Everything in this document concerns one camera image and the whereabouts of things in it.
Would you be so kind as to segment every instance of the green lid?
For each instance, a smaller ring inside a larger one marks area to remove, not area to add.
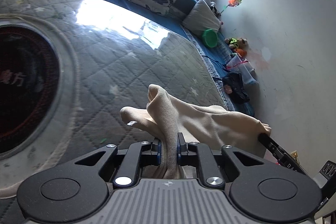
[[[204,45],[209,48],[217,46],[217,33],[212,29],[207,29],[202,34],[202,41]]]

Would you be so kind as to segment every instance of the beige cloth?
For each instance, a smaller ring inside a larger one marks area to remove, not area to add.
[[[211,149],[230,144],[263,157],[264,148],[258,142],[259,133],[270,135],[271,128],[259,120],[221,106],[196,106],[183,102],[158,85],[148,89],[147,109],[123,107],[120,111],[125,124],[147,131],[161,140],[161,165],[155,178],[180,178],[176,163],[177,133],[186,142],[199,141]]]

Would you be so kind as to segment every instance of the bed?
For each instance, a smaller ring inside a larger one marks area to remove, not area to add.
[[[75,94],[76,103],[73,117],[60,121],[71,118],[73,126],[63,151],[54,155],[54,165],[110,143],[124,149],[151,141],[152,136],[125,125],[119,115],[124,106],[146,107],[149,84],[188,103],[227,108],[193,43],[122,7],[103,0],[0,0],[0,17],[1,25],[24,24],[53,44],[56,34],[68,43],[75,65],[62,67],[61,73],[74,69],[76,81],[65,84],[63,92]],[[58,57],[64,62],[61,54]],[[6,186],[4,178],[13,183],[30,175],[17,174],[20,165],[31,164],[32,172],[43,169],[50,151],[42,151],[41,145],[32,149],[36,140],[13,156],[0,158],[0,188]],[[24,153],[29,155],[25,160],[13,158]],[[0,215],[1,223],[23,220],[15,198],[0,200]]]

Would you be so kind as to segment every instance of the teddy bear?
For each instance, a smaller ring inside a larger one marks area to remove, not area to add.
[[[247,52],[243,50],[243,48],[247,45],[247,40],[243,38],[226,38],[224,40],[226,44],[229,45],[229,48],[234,52],[241,55],[241,57],[245,57]]]
[[[241,48],[241,49],[243,49],[247,45],[247,40],[243,39],[243,38],[238,38],[238,39],[233,38],[233,37],[230,38],[230,39],[226,38],[224,40],[224,42],[226,44],[228,44],[229,48],[232,49],[232,50],[234,50],[235,48]]]

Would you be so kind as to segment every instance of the gray ribbed plate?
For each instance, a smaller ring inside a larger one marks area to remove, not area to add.
[[[202,187],[196,179],[141,179],[129,189],[114,191],[95,215],[80,224],[250,224],[260,223],[237,211],[220,190]],[[306,220],[303,224],[314,224]]]

